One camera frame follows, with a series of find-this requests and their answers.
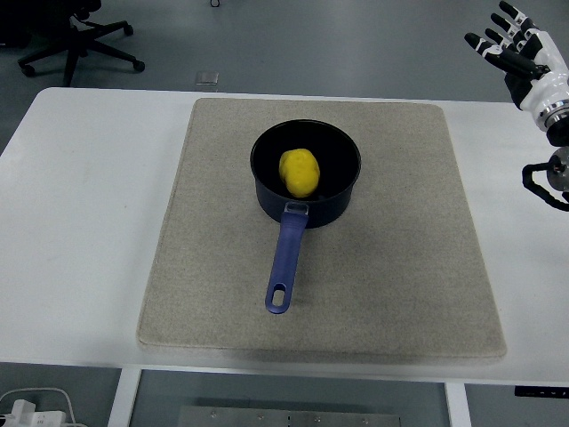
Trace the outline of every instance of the white table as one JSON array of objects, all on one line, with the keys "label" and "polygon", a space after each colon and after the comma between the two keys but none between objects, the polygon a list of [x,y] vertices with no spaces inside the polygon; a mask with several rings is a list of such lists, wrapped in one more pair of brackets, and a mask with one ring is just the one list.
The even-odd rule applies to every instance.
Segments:
[{"label": "white table", "polygon": [[554,148],[529,115],[502,103],[418,101],[446,115],[508,345],[501,362],[284,364],[141,349],[140,305],[190,112],[205,96],[393,101],[39,93],[0,157],[0,361],[121,367],[128,389],[146,368],[569,386],[569,214],[521,184],[522,167]]}]

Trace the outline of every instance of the robot finger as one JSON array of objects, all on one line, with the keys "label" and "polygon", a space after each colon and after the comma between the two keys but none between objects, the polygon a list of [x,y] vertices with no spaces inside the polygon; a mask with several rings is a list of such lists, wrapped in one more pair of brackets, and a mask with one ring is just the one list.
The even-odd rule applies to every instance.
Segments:
[{"label": "robot finger", "polygon": [[493,13],[490,18],[494,24],[506,31],[508,39],[514,43],[516,50],[521,51],[526,42],[524,33],[514,24],[510,24],[507,20],[504,20],[496,13]]},{"label": "robot finger", "polygon": [[540,76],[541,69],[532,60],[510,49],[504,49],[474,33],[468,33],[464,39],[477,53],[496,68],[516,77],[532,80]]},{"label": "robot finger", "polygon": [[512,20],[514,20],[514,25],[516,25],[518,28],[520,28],[522,30],[522,32],[525,35],[526,40],[532,36],[533,32],[535,32],[535,31],[531,31],[528,34],[528,30],[539,29],[535,26],[535,24],[533,24],[533,21],[530,18],[525,16],[523,13],[521,13],[518,9],[516,9],[511,4],[508,4],[504,1],[501,1],[500,2],[500,9],[502,9],[505,13],[508,14],[508,16]]},{"label": "robot finger", "polygon": [[487,28],[485,34],[488,38],[492,39],[504,49],[510,49],[511,51],[517,52],[513,43],[511,43],[506,37],[495,32],[493,29]]}]

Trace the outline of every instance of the white cable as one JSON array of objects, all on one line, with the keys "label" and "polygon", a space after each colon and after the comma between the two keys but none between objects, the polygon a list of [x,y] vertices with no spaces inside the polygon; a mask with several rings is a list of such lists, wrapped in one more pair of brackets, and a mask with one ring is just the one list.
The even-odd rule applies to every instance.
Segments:
[{"label": "white cable", "polygon": [[13,393],[19,393],[19,392],[23,392],[23,391],[57,391],[61,394],[63,394],[63,396],[65,396],[65,399],[68,402],[68,406],[69,406],[69,416],[71,417],[71,424],[66,424],[67,426],[75,426],[75,427],[87,427],[84,424],[78,424],[75,421],[75,415],[73,414],[73,407],[71,406],[71,399],[69,398],[69,395],[62,389],[56,389],[55,387],[39,387],[39,388],[27,388],[27,389],[15,389],[15,390],[10,390],[7,391],[6,393],[4,393],[2,396],[0,396],[0,402],[2,401],[3,398],[5,398],[6,396],[8,396],[9,394],[13,394]]}]

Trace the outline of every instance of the robotic arm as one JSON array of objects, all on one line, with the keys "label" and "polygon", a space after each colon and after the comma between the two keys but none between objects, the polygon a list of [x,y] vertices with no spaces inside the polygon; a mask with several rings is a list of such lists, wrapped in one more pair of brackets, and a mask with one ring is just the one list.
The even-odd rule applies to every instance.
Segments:
[{"label": "robotic arm", "polygon": [[506,37],[487,29],[492,42],[468,33],[464,38],[485,60],[506,72],[504,81],[516,106],[532,114],[547,133],[549,143],[560,147],[549,162],[528,165],[522,171],[524,186],[546,203],[569,212],[569,203],[551,196],[533,181],[533,172],[546,171],[549,185],[569,202],[569,69],[551,36],[512,5],[500,1],[510,23],[493,13],[492,21]]}]

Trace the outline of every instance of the saucepan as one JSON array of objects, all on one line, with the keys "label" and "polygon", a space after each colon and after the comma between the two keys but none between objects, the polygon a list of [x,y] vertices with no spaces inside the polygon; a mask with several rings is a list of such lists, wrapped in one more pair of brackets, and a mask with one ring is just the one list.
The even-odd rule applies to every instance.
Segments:
[{"label": "saucepan", "polygon": [[[307,198],[289,193],[279,175],[279,160],[291,149],[308,149],[320,168],[317,189]],[[304,230],[325,226],[343,214],[360,172],[361,157],[342,130],[298,119],[265,131],[254,143],[250,161],[260,207],[280,222],[265,306],[271,313],[282,314],[291,304]]]}]

